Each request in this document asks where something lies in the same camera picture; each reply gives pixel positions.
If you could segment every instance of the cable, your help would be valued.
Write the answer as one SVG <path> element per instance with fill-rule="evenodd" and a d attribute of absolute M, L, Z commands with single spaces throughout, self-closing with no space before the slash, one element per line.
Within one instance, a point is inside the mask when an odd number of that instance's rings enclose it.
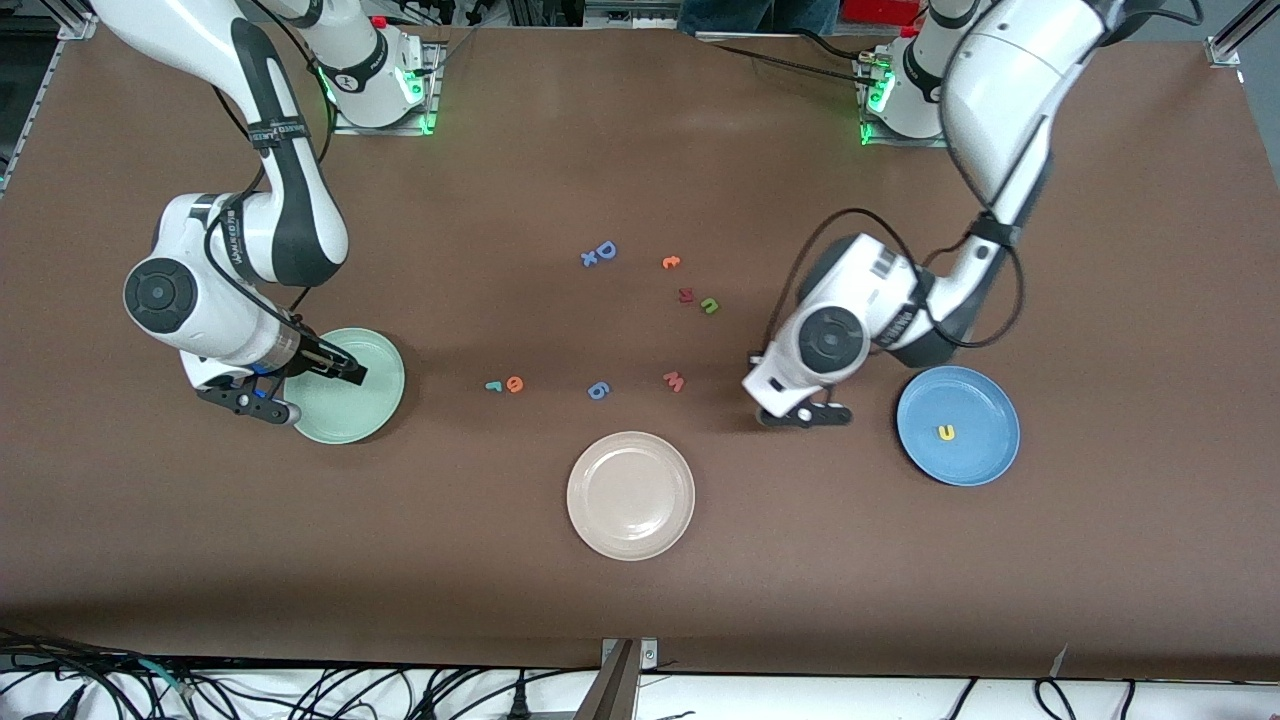
<path fill-rule="evenodd" d="M 475 36 L 476 29 L 479 29 L 481 27 L 484 27 L 484 24 L 471 26 L 470 28 L 467 28 L 467 35 L 463 36 L 462 40 L 458 41 L 458 44 L 453 47 L 453 50 L 449 50 L 448 53 L 444 54 L 444 59 L 440 60 L 440 64 L 435 65 L 434 68 L 431 68 L 431 70 L 429 73 L 424 73 L 424 74 L 431 74 L 431 73 L 438 73 L 438 72 L 443 70 L 444 65 L 448 65 L 449 60 L 454 55 L 457 55 L 458 53 L 462 51 L 462 47 L 466 46 L 467 41 L 471 40 Z"/>
<path fill-rule="evenodd" d="M 1192 13 L 1194 13 L 1194 17 L 1184 15 L 1183 13 L 1175 13 L 1172 10 L 1166 10 L 1164 8 L 1156 8 L 1152 10 L 1139 10 L 1132 15 L 1125 15 L 1125 20 L 1132 20 L 1133 18 L 1155 17 L 1155 18 L 1169 18 L 1171 20 L 1178 20 L 1183 24 L 1189 24 L 1192 27 L 1199 27 L 1204 24 L 1204 9 L 1201 8 L 1199 4 L 1201 0 L 1189 0 L 1189 3 L 1192 5 Z"/>
<path fill-rule="evenodd" d="M 507 720 L 529 720 L 534 714 L 529 711 L 529 697 L 525 694 L 525 670 L 520 669 L 520 678 L 516 680 L 516 697 L 511 701 L 511 710 Z"/>
<path fill-rule="evenodd" d="M 812 29 L 803 28 L 803 27 L 794 27 L 794 28 L 788 29 L 787 32 L 790 32 L 791 35 L 800 35 L 800 36 L 808 37 L 809 40 L 812 40 L 812 41 L 817 42 L 819 46 L 822 46 L 823 50 L 826 50 L 827 53 L 831 53 L 832 55 L 835 55 L 837 58 L 844 58 L 846 60 L 856 60 L 858 59 L 858 53 L 847 53 L 845 50 L 841 50 L 840 47 L 836 47 L 835 45 L 827 42 L 827 40 L 824 37 L 822 37 L 820 35 L 818 35 L 817 32 L 814 32 Z"/>
<path fill-rule="evenodd" d="M 804 70 L 806 73 L 814 73 L 819 76 L 833 77 L 837 79 L 845 79 L 856 85 L 876 85 L 876 81 L 869 77 L 856 77 L 847 73 L 837 73 L 836 70 L 828 70 L 826 68 L 815 68 L 813 65 L 805 65 L 804 63 L 792 63 L 791 60 L 783 60 L 782 58 L 774 58 L 772 55 L 762 55 L 759 53 L 753 53 L 750 50 L 742 50 L 741 47 L 730 47 L 727 45 L 717 45 L 717 47 L 719 47 L 726 53 L 733 53 L 735 55 L 745 55 L 748 58 L 764 60 L 765 63 L 773 63 L 776 65 L 782 65 L 786 68 Z"/>
<path fill-rule="evenodd" d="M 227 102 L 227 96 L 223 95 L 223 91 L 219 90 L 216 85 L 210 85 L 209 87 L 214 90 L 214 95 L 218 96 L 218 102 L 223 106 L 223 110 L 227 111 L 227 117 L 236 123 L 236 129 L 239 131 L 244 140 L 248 140 L 248 131 L 244 129 L 244 123 L 239 122 L 239 118 L 237 118 L 236 113 L 232 111 L 232 106 Z"/>
<path fill-rule="evenodd" d="M 1043 693 L 1042 688 L 1044 685 L 1053 688 L 1053 692 L 1057 693 L 1059 700 L 1062 701 L 1062 707 L 1066 708 L 1066 717 L 1062 717 L 1061 715 L 1053 712 L 1052 710 L 1048 708 L 1048 705 L 1044 703 L 1044 696 L 1042 694 Z M 1036 689 L 1036 702 L 1041 706 L 1041 710 L 1044 711 L 1044 715 L 1048 715 L 1053 720 L 1068 720 L 1068 719 L 1075 720 L 1075 710 L 1071 707 L 1071 703 L 1068 702 L 1066 693 L 1064 693 L 1062 688 L 1059 687 L 1057 680 L 1055 680 L 1053 678 L 1041 678 L 1036 680 L 1034 689 Z"/>
<path fill-rule="evenodd" d="M 965 242 L 969 242 L 969 233 L 964 233 L 963 236 L 960 236 L 960 240 L 955 241 L 955 245 L 948 245 L 946 247 L 940 247 L 940 249 L 929 252 L 928 255 L 925 255 L 924 256 L 924 261 L 920 263 L 920 266 L 922 268 L 928 268 L 929 265 L 933 264 L 934 260 L 937 260 L 942 255 L 948 255 L 951 252 L 955 252 L 956 250 L 960 250 L 960 247 L 963 247 Z"/>
<path fill-rule="evenodd" d="M 947 715 L 947 720 L 956 720 L 960 717 L 960 711 L 964 708 L 964 701 L 969 700 L 969 693 L 973 692 L 973 687 L 978 684 L 978 678 L 969 678 L 969 684 L 960 691 L 960 697 L 956 698 L 956 703 L 951 707 L 951 714 Z"/>
<path fill-rule="evenodd" d="M 362 689 L 358 693 L 356 693 L 356 694 L 351 696 L 349 698 L 347 698 L 347 702 L 343 703 L 343 706 L 339 707 L 337 710 L 337 712 L 334 712 L 334 715 L 337 715 L 338 717 L 342 717 L 343 712 L 346 712 L 348 708 L 351 708 L 352 706 L 355 706 L 356 701 L 358 701 L 360 698 L 362 698 L 366 694 L 369 694 L 370 691 L 372 691 L 378 685 L 385 683 L 387 680 L 390 680 L 392 678 L 403 676 L 406 671 L 407 671 L 407 669 L 403 669 L 403 667 L 399 669 L 399 670 L 392 670 L 390 673 L 383 675 L 381 678 L 374 680 L 372 683 L 369 683 L 369 685 L 365 689 Z"/>
<path fill-rule="evenodd" d="M 567 673 L 581 673 L 584 670 L 595 670 L 595 667 L 566 667 L 563 670 L 552 670 L 549 673 L 543 673 L 541 675 L 538 675 L 536 678 L 529 678 L 527 680 L 517 680 L 517 682 L 515 682 L 515 683 L 512 683 L 509 685 L 504 685 L 504 687 L 502 687 L 502 688 L 499 688 L 497 691 L 493 691 L 492 693 L 489 693 L 486 696 L 483 696 L 480 700 L 477 700 L 477 701 L 472 702 L 471 705 L 463 707 L 462 710 L 454 712 L 452 716 L 449 716 L 449 720 L 458 720 L 460 717 L 462 717 L 467 712 L 471 712 L 476 707 L 480 707 L 481 705 L 484 705 L 484 703 L 489 702 L 490 700 L 493 700 L 493 698 L 495 698 L 495 697 L 506 693 L 507 691 L 515 689 L 517 684 L 521 684 L 521 683 L 529 684 L 529 683 L 534 683 L 534 682 L 538 682 L 538 680 L 541 680 L 541 679 L 545 679 L 545 678 L 553 678 L 556 675 L 564 675 Z"/>
<path fill-rule="evenodd" d="M 298 309 L 298 305 L 302 305 L 302 301 L 306 300 L 308 292 L 311 292 L 310 287 L 302 288 L 302 292 L 298 293 L 298 297 L 294 299 L 292 304 L 289 304 L 289 313 L 293 313 L 294 310 Z"/>
<path fill-rule="evenodd" d="M 1138 692 L 1138 680 L 1129 679 L 1129 692 L 1124 696 L 1124 703 L 1120 705 L 1120 720 L 1129 720 L 1129 706 L 1133 705 L 1133 694 Z"/>
<path fill-rule="evenodd" d="M 329 94 L 324 83 L 323 70 L 320 69 L 320 60 L 316 59 L 315 53 L 312 53 L 308 46 L 306 46 L 302 41 L 297 38 L 297 36 L 293 35 L 293 32 L 289 31 L 289 28 L 284 24 L 284 20 L 280 18 L 280 15 L 269 10 L 266 5 L 262 5 L 261 0 L 250 0 L 250 3 L 256 5 L 259 10 L 266 14 L 266 17 L 273 23 L 275 23 L 276 27 L 280 28 L 280 31 L 289 38 L 289 42 L 293 44 L 293 47 L 298 51 L 298 55 L 302 56 L 302 61 L 306 63 L 307 65 L 307 73 L 315 76 L 316 86 L 320 88 L 320 99 L 325 104 L 325 120 L 328 123 L 324 137 L 324 146 L 316 155 L 316 164 L 321 164 L 324 163 L 325 155 L 329 154 L 329 143 L 333 141 L 334 131 L 337 131 L 338 111 L 335 108 L 333 108 L 333 102 L 329 102 Z M 227 108 L 225 101 L 223 101 L 223 108 L 227 110 L 228 115 L 232 115 L 232 111 L 229 108 Z M 244 135 L 246 138 L 248 138 L 247 132 L 244 132 L 243 129 L 241 132 Z"/>
<path fill-rule="evenodd" d="M 809 251 L 813 250 L 814 243 L 818 242 L 818 238 L 822 237 L 822 233 L 827 232 L 827 228 L 829 228 L 832 223 L 845 215 L 852 215 L 855 213 L 861 214 L 865 213 L 865 210 L 859 208 L 845 208 L 844 210 L 837 210 L 831 215 L 827 215 L 826 220 L 818 223 L 818 227 L 809 236 L 809 240 L 804 241 L 804 245 L 800 247 L 800 252 L 796 254 L 795 261 L 791 263 L 791 269 L 787 272 L 786 282 L 782 283 L 782 292 L 778 295 L 778 301 L 773 305 L 773 311 L 769 313 L 769 322 L 764 325 L 764 340 L 760 341 L 762 352 L 769 346 L 769 341 L 773 340 L 773 331 L 777 328 L 778 318 L 782 315 L 782 306 L 787 304 L 787 296 L 791 295 L 791 284 L 795 283 L 796 275 L 800 273 L 800 268 L 804 265 L 805 258 L 809 256 Z"/>
<path fill-rule="evenodd" d="M 45 673 L 45 670 L 31 670 L 31 671 L 28 671 L 22 678 L 18 678 L 17 680 L 9 683 L 8 685 L 0 688 L 0 696 L 4 696 L 5 693 L 8 693 L 9 691 L 12 691 L 13 688 L 18 687 L 20 683 L 24 683 L 24 682 L 35 678 L 36 675 L 38 675 L 41 673 Z"/>
<path fill-rule="evenodd" d="M 289 32 L 289 28 L 285 27 L 284 20 L 280 19 L 280 15 L 276 15 L 271 10 L 268 10 L 266 5 L 264 5 L 261 0 L 248 0 L 248 1 L 257 5 L 257 9 L 262 10 L 262 13 L 265 13 L 266 17 L 270 18 L 270 20 L 275 23 L 275 26 L 279 27 L 280 31 L 283 31 L 284 35 L 289 37 L 289 42 L 292 42 L 293 46 L 297 47 L 298 55 L 302 55 L 302 59 L 307 61 L 307 68 L 310 69 L 315 64 L 315 54 L 310 53 L 307 49 L 303 49 L 302 42 L 297 37 L 294 37 L 292 32 Z"/>

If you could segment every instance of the black stripe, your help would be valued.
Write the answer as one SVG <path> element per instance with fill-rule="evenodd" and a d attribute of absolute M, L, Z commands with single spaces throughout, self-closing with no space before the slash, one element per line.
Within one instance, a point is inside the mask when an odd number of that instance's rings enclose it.
<path fill-rule="evenodd" d="M 913 40 L 906 47 L 906 53 L 902 53 L 902 69 L 906 70 L 906 77 L 911 81 L 911 85 L 920 90 L 920 95 L 924 95 L 925 102 L 938 102 L 941 99 L 942 78 L 925 70 L 915 61 L 915 41 Z"/>
<path fill-rule="evenodd" d="M 271 82 L 270 64 L 274 63 L 283 73 L 284 65 L 275 53 L 275 46 L 265 32 L 253 23 L 236 18 L 232 20 L 232 45 L 241 61 L 244 82 L 253 95 L 253 104 L 264 122 L 283 122 L 284 109 L 275 95 Z M 298 105 L 292 86 L 289 96 Z M 271 265 L 275 279 L 280 284 L 293 287 L 314 287 L 324 283 L 340 265 L 329 261 L 315 225 L 311 209 L 311 191 L 302 173 L 302 160 L 298 158 L 293 141 L 282 142 L 279 147 L 261 150 L 262 156 L 274 156 L 280 170 L 280 187 L 271 188 L 282 193 L 280 218 L 271 238 Z"/>
<path fill-rule="evenodd" d="M 937 8 L 934 8 L 931 4 L 929 5 L 929 19 L 932 19 L 934 23 L 937 23 L 938 27 L 945 27 L 947 29 L 960 29 L 964 26 L 969 24 L 969 20 L 973 19 L 974 13 L 977 13 L 977 12 L 978 12 L 978 0 L 973 0 L 973 5 L 970 5 L 969 9 L 965 10 L 965 14 L 960 15 L 959 18 L 948 18 L 948 17 L 943 15 L 942 13 L 940 13 L 937 10 Z"/>

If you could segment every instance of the brown table surface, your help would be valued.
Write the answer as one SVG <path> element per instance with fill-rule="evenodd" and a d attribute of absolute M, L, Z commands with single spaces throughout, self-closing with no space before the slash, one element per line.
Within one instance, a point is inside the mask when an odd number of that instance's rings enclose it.
<path fill-rule="evenodd" d="M 1038 675 L 1069 643 L 1068 675 L 1280 675 L 1280 195 L 1236 74 L 1125 44 L 1068 99 L 1025 318 L 959 359 L 1023 427 L 975 489 L 904 456 L 914 372 L 888 357 L 840 388 L 844 429 L 767 432 L 739 387 L 828 213 L 872 208 L 923 254 L 977 211 L 946 154 L 861 147 L 854 117 L 838 81 L 673 32 L 481 31 L 434 137 L 339 136 L 324 165 L 352 251 L 302 310 L 408 369 L 384 430 L 326 447 L 200 402 L 131 324 L 164 205 L 255 161 L 201 82 L 105 28 L 72 44 L 0 204 L 4 621 L 261 657 L 567 666 L 644 634 L 684 669 Z M 484 391 L 511 374 L 521 395 Z M 577 455 L 625 429 L 698 487 L 637 564 L 564 509 Z"/>

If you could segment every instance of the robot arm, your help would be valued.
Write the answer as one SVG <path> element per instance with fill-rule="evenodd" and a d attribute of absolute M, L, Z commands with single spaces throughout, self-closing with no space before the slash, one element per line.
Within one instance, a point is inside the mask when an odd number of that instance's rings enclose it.
<path fill-rule="evenodd" d="M 872 343 L 909 366 L 945 363 L 964 345 L 1047 179 L 1057 108 L 1119 15 L 1096 0 L 1002 0 L 982 17 L 942 86 L 952 158 L 984 208 L 955 269 L 934 277 L 867 234 L 833 243 L 742 382 L 765 413 L 787 419 L 849 378 Z"/>
<path fill-rule="evenodd" d="M 271 184 L 247 196 L 172 200 L 151 255 L 125 281 L 129 316 L 180 351 L 201 397 L 238 414 L 279 424 L 297 419 L 294 407 L 274 397 L 247 406 L 241 397 L 255 388 L 246 378 L 312 370 L 361 382 L 358 364 L 296 323 L 282 323 L 287 313 L 255 288 L 319 286 L 347 258 L 346 225 L 270 40 L 232 0 L 97 0 L 95 8 L 134 49 L 225 92 L 243 113 Z"/>

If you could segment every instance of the jeans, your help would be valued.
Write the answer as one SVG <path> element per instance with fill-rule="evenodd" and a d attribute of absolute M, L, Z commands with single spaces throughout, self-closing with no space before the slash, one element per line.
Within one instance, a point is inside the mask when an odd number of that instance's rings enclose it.
<path fill-rule="evenodd" d="M 840 0 L 685 0 L 677 29 L 786 32 L 799 27 L 818 35 L 836 29 Z"/>

